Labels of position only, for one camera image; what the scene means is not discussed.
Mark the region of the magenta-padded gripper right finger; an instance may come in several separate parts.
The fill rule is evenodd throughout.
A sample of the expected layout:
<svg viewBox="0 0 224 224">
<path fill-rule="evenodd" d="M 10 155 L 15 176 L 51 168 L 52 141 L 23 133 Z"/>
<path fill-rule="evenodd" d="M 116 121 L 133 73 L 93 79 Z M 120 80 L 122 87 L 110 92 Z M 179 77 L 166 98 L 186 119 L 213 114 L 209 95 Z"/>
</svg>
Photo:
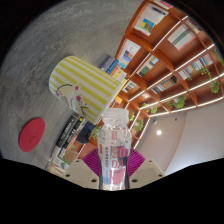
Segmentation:
<svg viewBox="0 0 224 224">
<path fill-rule="evenodd" d="M 130 189 L 143 187 L 164 176 L 164 172 L 154 159 L 145 159 L 139 152 L 131 149 L 127 161 L 127 178 Z"/>
</svg>

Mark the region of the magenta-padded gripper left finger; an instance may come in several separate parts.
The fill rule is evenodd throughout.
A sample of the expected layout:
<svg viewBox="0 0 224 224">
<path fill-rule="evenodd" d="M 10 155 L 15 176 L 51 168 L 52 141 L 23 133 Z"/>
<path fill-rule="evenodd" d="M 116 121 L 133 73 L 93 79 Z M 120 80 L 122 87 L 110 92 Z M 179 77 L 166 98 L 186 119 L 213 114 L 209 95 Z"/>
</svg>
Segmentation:
<svg viewBox="0 0 224 224">
<path fill-rule="evenodd" d="M 98 189 L 100 186 L 100 159 L 93 149 L 83 159 L 75 159 L 63 174 L 63 178 L 83 188 Z"/>
</svg>

